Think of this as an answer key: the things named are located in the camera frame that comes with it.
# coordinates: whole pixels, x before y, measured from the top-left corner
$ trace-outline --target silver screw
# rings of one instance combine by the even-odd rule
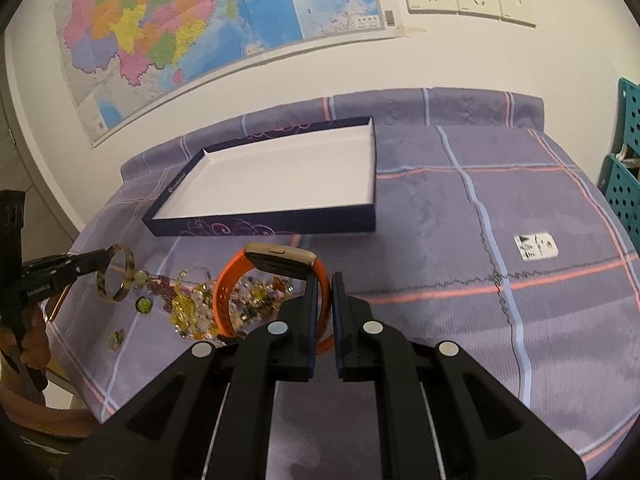
[[[267,330],[273,335],[282,335],[289,330],[289,325],[284,321],[274,321],[273,323],[269,323]]]
[[[212,351],[212,346],[209,343],[201,342],[196,343],[191,347],[191,353],[196,357],[206,357]]]
[[[447,357],[453,357],[458,355],[460,351],[460,347],[451,341],[445,341],[438,346],[438,350],[442,355],[446,355]]]
[[[384,328],[385,327],[379,321],[367,321],[362,326],[362,329],[367,334],[373,334],[373,335],[379,334],[380,332],[382,332],[384,330]]]

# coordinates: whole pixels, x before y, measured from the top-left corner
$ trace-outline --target barcode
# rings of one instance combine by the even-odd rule
[[[396,19],[394,18],[394,12],[392,10],[385,10],[385,21],[387,27],[396,26]]]

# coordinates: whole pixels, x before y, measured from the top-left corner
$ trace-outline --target teal pegboard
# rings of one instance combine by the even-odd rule
[[[615,156],[605,198],[629,234],[636,250],[640,249],[640,183]]]
[[[640,87],[624,78],[620,85],[625,104],[625,144],[640,153]]]

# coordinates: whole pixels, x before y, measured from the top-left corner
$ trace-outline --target hand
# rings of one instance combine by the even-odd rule
[[[9,355],[9,349],[13,346],[15,346],[14,333],[0,323],[0,348],[5,354]],[[45,330],[44,316],[38,307],[33,309],[31,330],[22,338],[22,348],[24,351],[20,355],[20,361],[25,365],[34,370],[47,368],[49,361],[51,361],[49,337]]]

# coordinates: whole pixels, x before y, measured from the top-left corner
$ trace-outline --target person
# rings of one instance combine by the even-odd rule
[[[15,347],[13,332],[0,322],[0,349],[10,355]],[[31,329],[22,340],[20,361],[36,370],[46,369],[51,359],[44,316],[39,308],[31,314]],[[36,459],[54,477],[73,448],[99,427],[89,410],[56,410],[48,408],[44,394],[39,402],[26,399],[20,375],[4,356],[0,356],[0,404],[22,440]]]

